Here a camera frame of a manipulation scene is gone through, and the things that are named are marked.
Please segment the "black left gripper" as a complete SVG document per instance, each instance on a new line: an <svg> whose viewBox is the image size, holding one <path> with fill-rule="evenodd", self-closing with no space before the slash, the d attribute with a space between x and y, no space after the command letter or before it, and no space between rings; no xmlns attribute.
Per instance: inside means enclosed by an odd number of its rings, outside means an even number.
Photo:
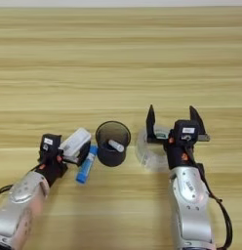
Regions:
<svg viewBox="0 0 242 250"><path fill-rule="evenodd" d="M67 171L64 162L81 166L90 151L91 143L87 142L72 156L62 156L62 150L56 152L41 152L36 172L41 174L51 187L58 178L62 178Z"/></svg>

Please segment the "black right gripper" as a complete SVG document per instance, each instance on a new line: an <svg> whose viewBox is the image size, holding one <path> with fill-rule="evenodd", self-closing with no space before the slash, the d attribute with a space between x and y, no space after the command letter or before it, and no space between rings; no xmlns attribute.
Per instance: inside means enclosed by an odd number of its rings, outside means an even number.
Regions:
<svg viewBox="0 0 242 250"><path fill-rule="evenodd" d="M169 130L155 124L153 105L149 107L146 117L146 141L150 144L163 144L167 154L168 166L171 170L176 167L194 167L203 170L203 164L194 159L194 145L197 142L208 142L210 136L206 134L203 120L198 111L189 107L190 119L197 122L199 134L183 134L180 131Z"/></svg>

